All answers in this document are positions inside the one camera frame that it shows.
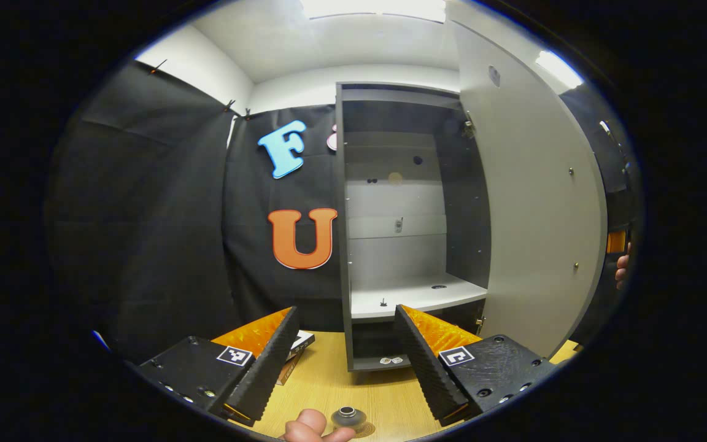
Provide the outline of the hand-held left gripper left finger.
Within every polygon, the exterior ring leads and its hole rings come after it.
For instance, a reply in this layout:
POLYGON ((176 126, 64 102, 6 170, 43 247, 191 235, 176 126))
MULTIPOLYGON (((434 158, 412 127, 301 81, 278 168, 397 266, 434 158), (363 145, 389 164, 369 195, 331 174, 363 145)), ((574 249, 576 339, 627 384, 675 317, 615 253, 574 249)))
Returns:
POLYGON ((291 306, 216 339, 188 336, 136 366, 150 384, 189 408, 253 426, 269 398, 299 330, 291 306))

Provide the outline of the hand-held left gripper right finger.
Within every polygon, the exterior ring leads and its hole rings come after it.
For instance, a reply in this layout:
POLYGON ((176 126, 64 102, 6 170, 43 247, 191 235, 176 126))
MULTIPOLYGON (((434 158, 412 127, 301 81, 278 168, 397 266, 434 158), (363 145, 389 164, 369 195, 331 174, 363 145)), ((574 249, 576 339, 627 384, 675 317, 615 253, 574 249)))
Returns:
POLYGON ((503 334, 480 338, 403 304, 395 333, 440 425, 492 414, 562 367, 503 334))

